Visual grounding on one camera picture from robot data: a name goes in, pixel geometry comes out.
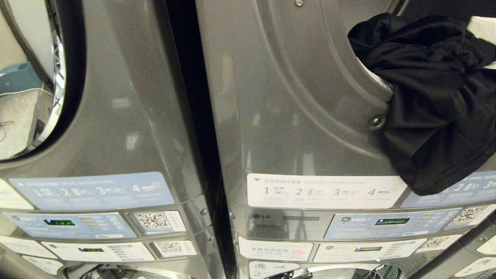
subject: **printed number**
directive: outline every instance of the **printed number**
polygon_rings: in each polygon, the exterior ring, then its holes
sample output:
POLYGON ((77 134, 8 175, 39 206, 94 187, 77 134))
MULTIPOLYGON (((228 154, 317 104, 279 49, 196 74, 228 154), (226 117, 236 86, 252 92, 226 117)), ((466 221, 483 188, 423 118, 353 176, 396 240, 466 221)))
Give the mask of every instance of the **printed number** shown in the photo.
POLYGON ((62 188, 61 191, 64 192, 64 196, 70 196, 69 191, 67 191, 66 189, 62 188))
POLYGON ((458 184, 458 188, 455 189, 455 191, 460 191, 460 189, 463 187, 463 184, 458 184))

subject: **washing machine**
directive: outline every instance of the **washing machine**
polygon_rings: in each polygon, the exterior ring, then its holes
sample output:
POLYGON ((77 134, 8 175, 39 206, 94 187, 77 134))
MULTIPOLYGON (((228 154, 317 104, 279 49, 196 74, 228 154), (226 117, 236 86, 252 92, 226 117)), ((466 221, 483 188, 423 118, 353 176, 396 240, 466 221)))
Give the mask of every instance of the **washing machine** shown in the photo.
POLYGON ((0 161, 2 278, 225 278, 218 156, 200 150, 208 114, 197 122, 192 105, 208 93, 185 89, 166 3, 1 4, 2 31, 39 77, 0 95, 21 114, 0 112, 0 148, 12 151, 0 161))
POLYGON ((496 209, 495 156, 436 195, 397 176, 380 140, 392 92, 347 38, 382 12, 494 2, 196 4, 238 278, 409 278, 496 209))

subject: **instruction label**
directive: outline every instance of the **instruction label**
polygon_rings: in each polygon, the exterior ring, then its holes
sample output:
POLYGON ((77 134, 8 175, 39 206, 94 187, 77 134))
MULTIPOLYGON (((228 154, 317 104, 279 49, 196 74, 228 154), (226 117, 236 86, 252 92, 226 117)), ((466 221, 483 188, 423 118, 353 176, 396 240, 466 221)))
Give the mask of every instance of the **instruction label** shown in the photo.
POLYGON ((181 214, 177 210, 140 211, 133 213, 145 234, 186 231, 181 214))
POLYGON ((66 261, 142 262, 155 260, 141 242, 83 244, 43 241, 41 244, 66 261))
POLYGON ((424 208, 472 204, 496 200, 496 171, 474 172, 439 194, 408 195, 401 208, 424 208))
POLYGON ((196 255, 196 250, 191 240, 155 241, 153 245, 164 258, 196 255))
POLYGON ((463 234, 433 237, 427 240, 417 252, 444 250, 457 241, 463 234))
POLYGON ((45 247, 40 245, 40 243, 34 240, 0 235, 0 243, 15 253, 50 259, 57 258, 54 254, 45 249, 45 247))
POLYGON ((399 176, 250 173, 248 205, 269 208, 388 209, 407 185, 399 176))
POLYGON ((44 210, 121 209, 174 203, 160 172, 11 178, 10 182, 35 206, 44 210))
POLYGON ((444 228, 454 229, 466 226, 475 226, 484 221, 484 219, 496 209, 496 205, 475 206, 463 209, 450 223, 444 228))
POLYGON ((325 239, 367 239, 436 233, 462 208, 432 211, 336 214, 325 239))
POLYGON ((3 209, 34 209, 12 186, 0 178, 0 208, 3 209))
POLYGON ((53 275, 57 275, 57 271, 59 270, 59 268, 63 266, 61 262, 55 260, 49 260, 49 259, 43 259, 43 258, 37 258, 31 256, 22 256, 22 257, 28 262, 36 265, 39 269, 43 270, 44 272, 53 275))
POLYGON ((496 258, 481 258, 469 264, 466 268, 455 274, 456 277, 464 277, 481 271, 496 268, 496 258))
POLYGON ((408 257, 427 239, 320 244, 314 262, 349 263, 408 257))
POLYGON ((248 259, 305 262, 313 243, 247 240, 238 236, 240 253, 248 259))
POLYGON ((263 279, 273 275, 298 269, 299 264, 274 263, 274 262, 250 262, 249 277, 251 279, 263 279))
POLYGON ((118 213, 29 214, 2 213, 33 237, 63 239, 134 238, 136 234, 118 213))

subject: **qr code sticker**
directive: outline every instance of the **qr code sticker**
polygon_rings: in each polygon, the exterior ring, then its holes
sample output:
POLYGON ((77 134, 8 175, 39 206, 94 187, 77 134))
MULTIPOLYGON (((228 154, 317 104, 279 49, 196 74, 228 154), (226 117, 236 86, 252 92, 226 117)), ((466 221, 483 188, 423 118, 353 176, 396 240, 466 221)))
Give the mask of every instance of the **qr code sticker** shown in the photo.
POLYGON ((177 241, 157 241, 155 245, 163 255, 183 251, 181 244, 177 241))
POLYGON ((484 211, 486 207, 467 208, 462 210, 450 224, 470 223, 477 215, 484 211))
POLYGON ((427 248, 437 248, 441 245, 443 245, 443 243, 445 241, 449 241, 452 237, 451 236, 440 236, 440 237, 434 237, 434 238, 431 238, 429 239, 428 241, 426 241, 421 247, 420 249, 427 249, 427 248))
POLYGON ((163 213, 136 213, 136 218, 145 228, 168 229, 171 227, 163 213))

